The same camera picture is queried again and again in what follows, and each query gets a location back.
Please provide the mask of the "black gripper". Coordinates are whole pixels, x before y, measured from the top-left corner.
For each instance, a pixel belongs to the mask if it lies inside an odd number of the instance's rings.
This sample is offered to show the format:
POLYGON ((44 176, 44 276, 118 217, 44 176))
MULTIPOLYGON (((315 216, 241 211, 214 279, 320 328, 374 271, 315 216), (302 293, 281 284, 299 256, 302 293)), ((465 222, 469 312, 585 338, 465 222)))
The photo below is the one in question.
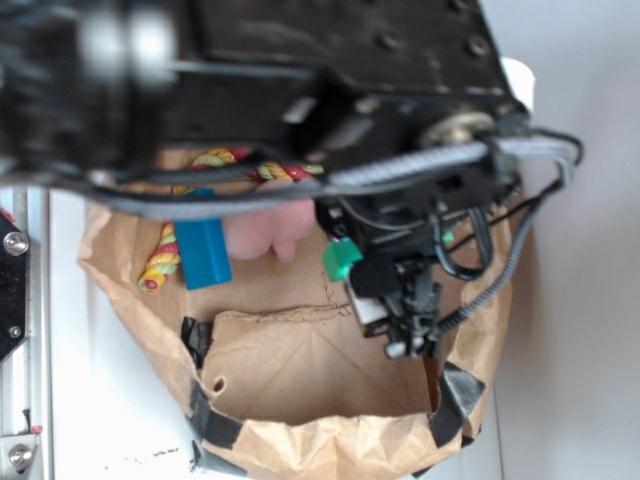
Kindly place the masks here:
POLYGON ((432 223, 468 210, 487 212, 520 187, 518 167, 468 164, 373 186, 364 194, 335 194, 315 202, 317 221, 331 237, 348 237, 365 256, 429 256, 432 223))

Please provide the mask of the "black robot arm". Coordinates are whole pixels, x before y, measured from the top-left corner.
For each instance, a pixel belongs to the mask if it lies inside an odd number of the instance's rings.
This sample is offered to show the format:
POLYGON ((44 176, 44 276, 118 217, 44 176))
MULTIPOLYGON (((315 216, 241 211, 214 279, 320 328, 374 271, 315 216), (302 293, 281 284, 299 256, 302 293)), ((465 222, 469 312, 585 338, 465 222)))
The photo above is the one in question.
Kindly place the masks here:
POLYGON ((1 181, 147 218, 227 216, 311 198, 368 250, 431 246, 521 184, 499 143, 527 129, 475 1, 5 1, 1 181), (172 200, 159 151, 245 147, 309 164, 284 191, 172 200))

